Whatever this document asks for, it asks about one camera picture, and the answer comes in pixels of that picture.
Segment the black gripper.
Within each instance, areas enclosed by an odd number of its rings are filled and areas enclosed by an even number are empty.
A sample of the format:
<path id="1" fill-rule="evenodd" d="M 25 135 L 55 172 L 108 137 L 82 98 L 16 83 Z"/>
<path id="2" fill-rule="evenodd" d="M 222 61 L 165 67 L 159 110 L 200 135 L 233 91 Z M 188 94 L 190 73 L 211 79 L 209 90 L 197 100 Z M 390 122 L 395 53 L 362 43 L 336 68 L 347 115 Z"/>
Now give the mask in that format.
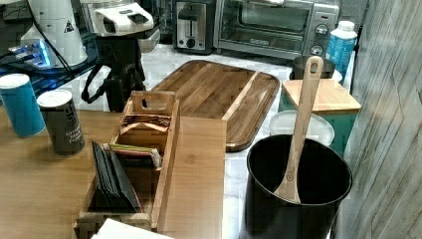
<path id="1" fill-rule="evenodd" d="M 122 112 L 132 91 L 145 90 L 145 75 L 138 41 L 125 37 L 98 37 L 100 64 L 110 68 L 104 79 L 108 109 Z"/>

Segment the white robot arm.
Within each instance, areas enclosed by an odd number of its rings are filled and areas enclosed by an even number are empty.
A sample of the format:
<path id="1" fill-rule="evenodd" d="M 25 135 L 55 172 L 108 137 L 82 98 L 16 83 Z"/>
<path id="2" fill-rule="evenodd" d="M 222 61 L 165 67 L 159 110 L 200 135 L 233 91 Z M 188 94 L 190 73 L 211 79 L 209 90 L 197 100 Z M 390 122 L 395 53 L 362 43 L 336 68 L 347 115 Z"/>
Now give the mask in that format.
<path id="1" fill-rule="evenodd" d="M 69 74 L 81 66 L 88 54 L 76 25 L 71 0 L 25 0 L 33 26 L 21 38 L 23 42 L 42 40 L 49 54 L 47 69 L 64 69 Z M 143 91 L 144 71 L 136 35 L 153 26 L 152 16 L 134 0 L 79 0 L 88 31 L 95 36 L 99 58 L 90 72 L 89 85 L 103 67 L 109 67 L 103 83 L 94 94 L 81 92 L 91 104 L 99 97 L 107 99 L 112 112 L 123 110 L 133 91 Z"/>

